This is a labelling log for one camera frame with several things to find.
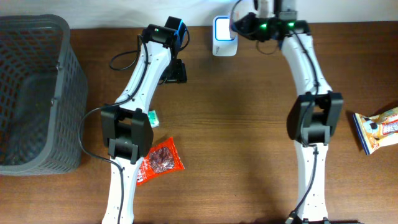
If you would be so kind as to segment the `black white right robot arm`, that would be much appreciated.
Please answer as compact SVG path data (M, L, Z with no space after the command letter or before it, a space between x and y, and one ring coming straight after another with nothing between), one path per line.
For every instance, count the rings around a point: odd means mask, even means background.
M307 21L297 18L294 1L275 1L272 16L254 1L254 11L238 17L230 11L229 28L257 43L275 40L294 79L297 99L287 117L298 164L298 200L286 223L329 223L325 202L326 156L343 107L322 74Z

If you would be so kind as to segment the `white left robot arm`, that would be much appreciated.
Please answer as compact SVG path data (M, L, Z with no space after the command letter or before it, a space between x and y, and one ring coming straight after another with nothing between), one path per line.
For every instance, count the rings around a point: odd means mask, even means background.
M104 145L111 161L111 182L103 223L133 223L139 168L154 138L149 106L159 82L185 83L185 64L177 57L188 29L168 17L164 26L150 24L138 36L136 67L113 105L101 109Z

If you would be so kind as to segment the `red Hacks candy bag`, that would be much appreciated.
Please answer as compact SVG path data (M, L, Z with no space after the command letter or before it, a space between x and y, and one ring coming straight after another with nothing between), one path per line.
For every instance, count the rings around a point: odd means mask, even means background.
M137 175L137 185L142 185L158 176L184 170L173 137L154 146L144 158Z

